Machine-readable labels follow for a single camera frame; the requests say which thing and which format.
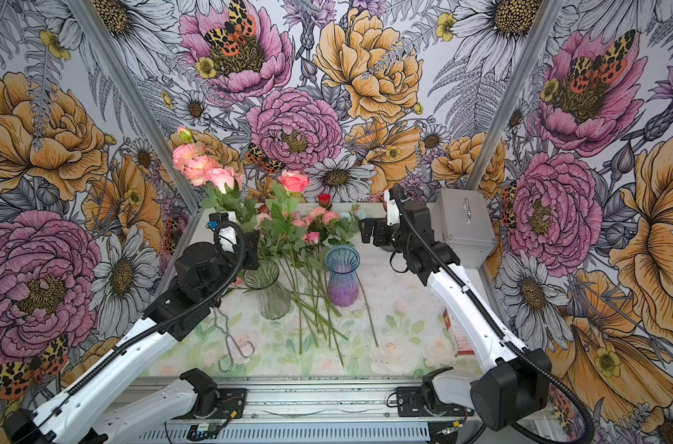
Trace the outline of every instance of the pink peony illustration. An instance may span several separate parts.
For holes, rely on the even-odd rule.
[[[574,32],[553,59],[553,66],[544,75],[544,87],[538,107],[527,119],[529,131],[554,146],[568,151],[575,150],[583,157],[598,154],[619,137],[637,116],[643,100],[634,100],[640,89],[637,83],[643,73],[647,58],[637,60],[640,52],[640,34],[636,34],[625,68],[612,83],[603,83],[592,76],[582,92],[571,89],[574,76],[571,62],[578,57],[595,60],[613,45],[603,41],[603,36],[590,40]]]
[[[514,253],[522,250],[561,277],[583,263],[601,232],[603,212],[587,164],[571,153],[538,153],[516,183],[516,229],[508,231]]]
[[[204,40],[208,31],[225,28],[229,8],[222,13],[210,8],[207,16],[197,11],[195,17],[179,18],[181,44],[189,49],[184,53],[186,62],[196,66],[199,75],[208,82],[215,92],[215,97],[208,99],[215,103],[221,103],[221,99],[242,102],[246,97],[262,96],[290,81],[292,43],[288,33],[280,34],[265,8],[258,13],[250,2],[245,5],[255,19],[255,35],[248,37],[239,54],[231,57]]]
[[[90,233],[54,212],[0,223],[0,365],[30,361],[61,334],[71,347],[85,340],[100,259]]]
[[[273,91],[246,119],[253,143],[289,169],[302,171],[341,151],[337,113],[327,102],[294,88]]]

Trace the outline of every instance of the metal pole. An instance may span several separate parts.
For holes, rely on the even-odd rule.
[[[119,92],[124,96],[125,101],[134,113],[142,126],[149,143],[154,147],[159,160],[166,167],[166,171],[174,181],[174,185],[181,193],[191,214],[196,214],[199,210],[199,202],[196,199],[193,187],[173,166],[172,150],[164,137],[159,124],[149,110],[144,97],[139,92],[137,84],[134,82],[126,63],[117,52],[117,48],[105,28],[102,19],[92,4],[92,0],[72,0],[66,2],[70,12],[80,24],[82,31],[90,41],[95,53],[99,56],[104,72],[110,76]]]
[[[482,181],[487,164],[489,164],[492,155],[494,155],[501,133],[504,131],[504,127],[516,107],[519,94],[524,87],[524,82],[529,78],[531,68],[546,45],[546,40],[553,30],[554,23],[563,7],[563,3],[564,0],[543,0],[539,7],[532,32],[526,40],[524,52],[512,71],[509,83],[507,83],[507,87],[504,89],[504,95],[502,95],[502,99],[499,102],[499,107],[494,113],[492,122],[489,124],[487,134],[482,142],[482,150],[479,152],[479,156],[472,167],[472,172],[467,177],[467,182],[465,182],[466,190],[477,190],[479,188],[479,183]]]

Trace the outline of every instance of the floral wallpaper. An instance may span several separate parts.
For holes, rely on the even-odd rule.
[[[592,411],[595,443],[673,443],[673,1],[564,15],[483,180],[500,236],[487,269],[511,328]]]
[[[40,11],[93,72],[66,2]],[[398,181],[430,201],[464,184],[540,0],[93,3],[173,147],[192,129],[257,200],[289,169],[308,201],[375,202]]]
[[[67,8],[0,0],[0,443],[141,316],[188,218]]]

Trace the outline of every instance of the pink rose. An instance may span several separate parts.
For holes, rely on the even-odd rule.
[[[280,176],[280,182],[283,183],[285,189],[289,192],[302,192],[310,184],[310,179],[306,175],[299,174],[296,171],[284,170]]]
[[[316,244],[319,242],[319,232],[309,232],[305,234],[304,240],[307,244]]]
[[[322,216],[322,222],[325,224],[330,223],[332,220],[339,220],[339,215],[333,211],[328,211],[324,216]]]
[[[194,144],[180,145],[174,150],[174,168],[184,172],[184,165],[196,155],[199,154],[198,148]]]
[[[327,213],[327,209],[323,207],[312,208],[310,211],[310,218],[316,219],[319,216],[323,216]]]
[[[265,219],[272,220],[273,217],[270,215],[269,212],[261,212],[261,213],[258,213],[258,215],[256,216],[256,219],[258,220],[258,223],[260,223]]]
[[[208,172],[215,168],[220,168],[220,166],[221,164],[215,159],[207,155],[200,155],[186,162],[184,175],[194,186],[203,185],[208,182]]]
[[[238,189],[241,188],[241,182],[243,181],[242,174],[236,174],[233,171],[233,167],[227,168],[214,168],[206,173],[206,179],[213,182],[216,185],[216,188],[223,194],[228,192],[229,188],[235,186],[236,181],[238,182]]]

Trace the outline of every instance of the cardboard box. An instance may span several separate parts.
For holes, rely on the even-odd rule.
[[[460,354],[474,354],[474,349],[472,345],[467,341],[467,336],[465,332],[460,330],[460,327],[450,320],[450,315],[447,312],[447,308],[442,312],[442,317],[445,320],[445,328],[447,328],[448,333],[450,334],[450,342],[452,347],[455,349],[457,355]]]

